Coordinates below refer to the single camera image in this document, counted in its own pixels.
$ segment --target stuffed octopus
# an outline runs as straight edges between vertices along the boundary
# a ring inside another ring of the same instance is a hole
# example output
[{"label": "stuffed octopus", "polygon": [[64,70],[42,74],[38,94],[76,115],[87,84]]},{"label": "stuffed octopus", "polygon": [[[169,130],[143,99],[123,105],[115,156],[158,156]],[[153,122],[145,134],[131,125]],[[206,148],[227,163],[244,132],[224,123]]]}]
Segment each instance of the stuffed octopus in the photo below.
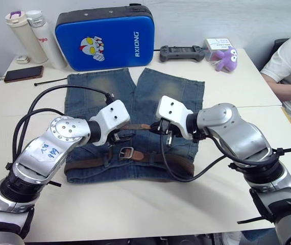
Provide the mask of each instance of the stuffed octopus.
[{"label": "stuffed octopus", "polygon": [[216,51],[215,56],[221,58],[216,65],[216,70],[221,71],[225,68],[228,71],[233,71],[237,67],[237,51],[233,47],[229,47],[226,51]]}]

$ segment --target metal buckle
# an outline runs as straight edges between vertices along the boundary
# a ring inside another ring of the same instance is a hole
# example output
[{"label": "metal buckle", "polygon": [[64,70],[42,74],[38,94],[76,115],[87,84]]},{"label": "metal buckle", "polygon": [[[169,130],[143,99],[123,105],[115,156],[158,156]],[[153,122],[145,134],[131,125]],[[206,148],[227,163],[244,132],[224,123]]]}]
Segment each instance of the metal buckle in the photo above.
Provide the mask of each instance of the metal buckle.
[{"label": "metal buckle", "polygon": [[[125,157],[125,150],[130,149],[131,153]],[[133,156],[133,152],[134,152],[134,148],[133,147],[123,147],[121,148],[119,155],[118,155],[118,159],[119,160],[126,160],[126,159],[131,159]]]}]

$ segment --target thermos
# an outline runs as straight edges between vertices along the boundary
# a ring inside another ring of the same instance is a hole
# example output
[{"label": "thermos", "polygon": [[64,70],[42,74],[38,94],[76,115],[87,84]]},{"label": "thermos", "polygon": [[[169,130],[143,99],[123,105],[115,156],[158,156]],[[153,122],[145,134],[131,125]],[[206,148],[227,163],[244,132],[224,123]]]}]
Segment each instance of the thermos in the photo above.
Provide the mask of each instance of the thermos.
[{"label": "thermos", "polygon": [[11,12],[5,17],[7,25],[12,29],[23,46],[28,50],[29,56],[35,63],[47,61],[43,49],[29,26],[24,11]]},{"label": "thermos", "polygon": [[64,57],[51,33],[49,24],[45,21],[41,10],[27,11],[26,15],[35,36],[49,58],[50,63],[55,69],[63,69],[67,66]]}]

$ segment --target person's arm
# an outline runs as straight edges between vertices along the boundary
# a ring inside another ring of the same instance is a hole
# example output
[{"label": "person's arm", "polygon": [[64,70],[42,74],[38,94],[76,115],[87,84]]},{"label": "person's arm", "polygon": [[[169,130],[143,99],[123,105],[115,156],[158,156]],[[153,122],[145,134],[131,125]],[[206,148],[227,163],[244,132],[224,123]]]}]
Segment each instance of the person's arm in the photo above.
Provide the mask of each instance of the person's arm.
[{"label": "person's arm", "polygon": [[291,101],[291,84],[279,84],[266,74],[261,74],[280,101]]}]

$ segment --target box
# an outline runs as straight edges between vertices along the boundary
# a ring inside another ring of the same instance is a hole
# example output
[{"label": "box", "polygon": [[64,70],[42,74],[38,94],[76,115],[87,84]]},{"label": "box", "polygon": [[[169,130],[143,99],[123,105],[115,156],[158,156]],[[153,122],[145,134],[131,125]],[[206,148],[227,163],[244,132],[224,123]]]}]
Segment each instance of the box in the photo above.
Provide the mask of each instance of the box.
[{"label": "box", "polygon": [[155,27],[142,5],[61,13],[58,43],[77,71],[147,65],[153,56]]},{"label": "box", "polygon": [[227,50],[229,47],[233,47],[228,38],[207,38],[203,45],[203,50],[206,53],[206,61],[215,60],[213,53],[217,50]]}]

